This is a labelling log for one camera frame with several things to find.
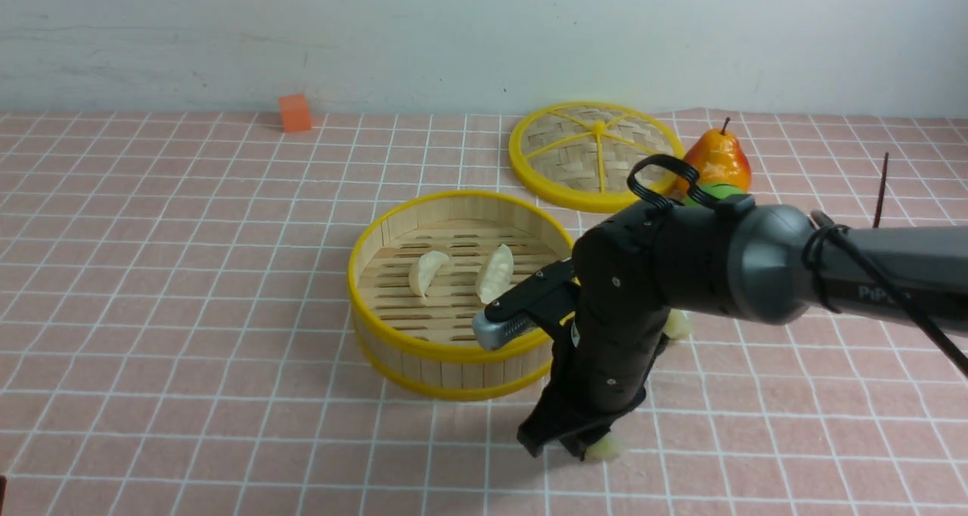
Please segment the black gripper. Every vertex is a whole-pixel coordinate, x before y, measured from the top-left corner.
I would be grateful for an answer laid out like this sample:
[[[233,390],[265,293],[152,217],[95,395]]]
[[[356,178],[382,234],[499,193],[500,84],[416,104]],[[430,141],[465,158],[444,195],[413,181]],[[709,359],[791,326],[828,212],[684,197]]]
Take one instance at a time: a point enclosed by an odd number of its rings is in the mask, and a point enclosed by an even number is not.
[[[572,248],[579,284],[573,326],[554,354],[552,381],[518,427],[533,458],[563,440],[580,461],[585,450],[644,401],[667,306],[650,277],[653,208],[638,202],[584,233]]]

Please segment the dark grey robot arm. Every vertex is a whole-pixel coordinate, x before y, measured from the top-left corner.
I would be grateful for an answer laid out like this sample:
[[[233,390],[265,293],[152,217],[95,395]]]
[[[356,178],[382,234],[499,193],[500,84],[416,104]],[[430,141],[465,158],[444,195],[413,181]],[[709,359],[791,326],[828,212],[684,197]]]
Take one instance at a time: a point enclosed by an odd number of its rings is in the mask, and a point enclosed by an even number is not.
[[[920,328],[960,370],[966,336],[963,226],[848,228],[788,205],[636,204],[581,236],[576,308],[551,328],[549,385],[519,426],[532,456],[583,458],[644,401],[672,309],[786,325],[809,308]]]

